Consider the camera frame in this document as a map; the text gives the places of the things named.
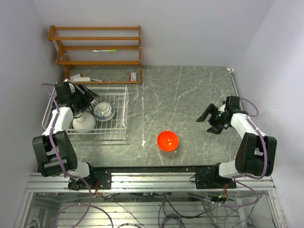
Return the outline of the cream bowl blue base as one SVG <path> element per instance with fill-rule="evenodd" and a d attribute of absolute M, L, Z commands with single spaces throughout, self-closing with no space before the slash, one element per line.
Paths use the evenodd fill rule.
<path fill-rule="evenodd" d="M 90 106 L 87 108 L 87 110 L 90 112 L 91 110 L 94 110 L 94 108 L 96 107 L 96 105 L 98 104 L 98 100 L 94 99 L 91 103 Z"/>

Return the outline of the blue floral bowl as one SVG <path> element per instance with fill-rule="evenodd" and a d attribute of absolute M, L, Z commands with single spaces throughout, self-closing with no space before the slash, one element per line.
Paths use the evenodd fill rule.
<path fill-rule="evenodd" d="M 107 122 L 115 115 L 115 109 L 108 102 L 98 103 L 93 110 L 94 117 L 99 122 Z"/>

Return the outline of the plain white bowl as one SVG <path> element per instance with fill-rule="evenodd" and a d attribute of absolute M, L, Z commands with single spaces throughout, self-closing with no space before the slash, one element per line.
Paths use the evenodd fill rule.
<path fill-rule="evenodd" d="M 96 120 L 90 113 L 83 113 L 73 119 L 72 126 L 77 133 L 90 133 L 96 126 Z"/>

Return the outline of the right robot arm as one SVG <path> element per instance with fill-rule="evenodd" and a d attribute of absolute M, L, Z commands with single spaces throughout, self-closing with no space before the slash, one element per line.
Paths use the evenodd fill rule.
<path fill-rule="evenodd" d="M 236 187 L 236 180 L 249 177 L 260 180 L 272 174 L 277 140 L 261 132 L 247 111 L 240 106 L 241 98 L 228 96 L 218 108 L 209 104 L 197 122 L 208 120 L 208 133 L 219 135 L 233 128 L 242 141 L 234 160 L 208 166 L 190 177 L 197 189 L 228 189 Z"/>

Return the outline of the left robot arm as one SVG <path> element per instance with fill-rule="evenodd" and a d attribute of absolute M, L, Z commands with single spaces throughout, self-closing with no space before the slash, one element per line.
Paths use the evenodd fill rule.
<path fill-rule="evenodd" d="M 70 82 L 53 87 L 55 95 L 48 93 L 54 107 L 51 121 L 42 135 L 32 140 L 38 172 L 43 177 L 69 178 L 71 190 L 94 188 L 98 183 L 94 168 L 77 159 L 67 131 L 76 114 L 92 107 L 97 94 L 82 84 Z"/>

